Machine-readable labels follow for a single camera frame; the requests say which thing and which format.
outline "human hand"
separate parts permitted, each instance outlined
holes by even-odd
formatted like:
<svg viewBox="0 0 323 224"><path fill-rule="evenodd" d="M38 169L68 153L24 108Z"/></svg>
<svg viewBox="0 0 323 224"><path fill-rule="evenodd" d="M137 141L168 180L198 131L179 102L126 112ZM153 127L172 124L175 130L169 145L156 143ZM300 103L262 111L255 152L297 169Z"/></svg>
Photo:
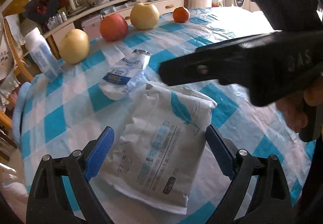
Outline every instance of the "human hand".
<svg viewBox="0 0 323 224"><path fill-rule="evenodd" d="M282 113L287 126L299 133L307 126L307 115L300 108L303 98L310 106L317 106L323 103L323 76L314 81L304 92L284 97L276 101L276 108Z"/></svg>

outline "checkered tablecloth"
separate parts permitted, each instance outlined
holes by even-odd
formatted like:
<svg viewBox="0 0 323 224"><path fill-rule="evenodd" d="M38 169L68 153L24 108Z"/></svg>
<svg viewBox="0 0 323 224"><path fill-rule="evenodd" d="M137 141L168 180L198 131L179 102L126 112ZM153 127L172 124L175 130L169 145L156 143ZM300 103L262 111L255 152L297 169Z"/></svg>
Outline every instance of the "checkered tablecloth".
<svg viewBox="0 0 323 224"><path fill-rule="evenodd" d="M160 17L158 26L139 32L130 26L122 41L107 43L102 38L91 41L89 56L79 64L62 64L63 73L53 83L38 75L28 92L22 121L21 152L26 184L30 186L41 158L45 154L68 156L96 139L106 126L115 130L118 139L125 122L136 107L130 97L112 101L98 87L111 65L131 53L143 49L152 53L144 80L158 81L159 63L192 53L196 47L271 31L268 22L237 7L191 10L187 23L172 21L172 15ZM276 154L282 163L295 203L306 180L314 152L314 143L303 143L286 126L272 104L257 108L250 104L246 89L238 85L220 86L216 81L187 85L213 98L218 106L212 111L212 124L238 148L254 156ZM116 224L204 224L224 195L230 180L224 177L211 151L206 146L194 188L190 194L186 216L157 210L130 199L104 179L94 178L91 186L105 210ZM81 216L64 178L72 209ZM241 207L248 206L252 187Z"/></svg>

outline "feather logo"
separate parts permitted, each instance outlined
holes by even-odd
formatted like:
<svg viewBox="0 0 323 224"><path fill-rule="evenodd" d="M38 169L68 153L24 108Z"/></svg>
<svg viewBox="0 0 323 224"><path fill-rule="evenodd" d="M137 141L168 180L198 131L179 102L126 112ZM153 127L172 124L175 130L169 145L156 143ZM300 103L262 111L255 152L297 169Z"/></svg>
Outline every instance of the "feather logo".
<svg viewBox="0 0 323 224"><path fill-rule="evenodd" d="M196 135L200 128L192 122L190 112L187 110L187 107L180 102L180 100L174 92L171 92L171 106L174 115L181 119L185 125L192 124L194 126L193 132L194 135Z"/></svg>

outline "blue label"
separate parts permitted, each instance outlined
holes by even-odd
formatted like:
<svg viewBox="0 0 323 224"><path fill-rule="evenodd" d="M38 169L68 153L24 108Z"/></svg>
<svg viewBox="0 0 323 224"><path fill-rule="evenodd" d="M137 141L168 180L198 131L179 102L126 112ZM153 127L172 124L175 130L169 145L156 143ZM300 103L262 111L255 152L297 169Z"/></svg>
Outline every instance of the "blue label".
<svg viewBox="0 0 323 224"><path fill-rule="evenodd" d="M126 76L120 76L116 74L111 74L107 73L105 77L103 77L104 80L107 82L110 82L112 84L117 84L117 85L126 85L130 81L130 77Z"/></svg>

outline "bottle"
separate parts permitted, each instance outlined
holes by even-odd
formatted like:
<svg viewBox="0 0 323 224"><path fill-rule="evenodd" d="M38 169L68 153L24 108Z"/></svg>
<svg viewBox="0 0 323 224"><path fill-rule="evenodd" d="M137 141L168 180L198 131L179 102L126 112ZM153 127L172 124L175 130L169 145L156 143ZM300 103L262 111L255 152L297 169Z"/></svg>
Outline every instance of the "bottle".
<svg viewBox="0 0 323 224"><path fill-rule="evenodd" d="M150 56L149 52L136 49L112 66L99 82L103 94L115 101L128 95L141 81Z"/></svg>
<svg viewBox="0 0 323 224"><path fill-rule="evenodd" d="M59 75L59 64L53 56L46 39L36 27L26 37L26 47L41 72L53 82Z"/></svg>

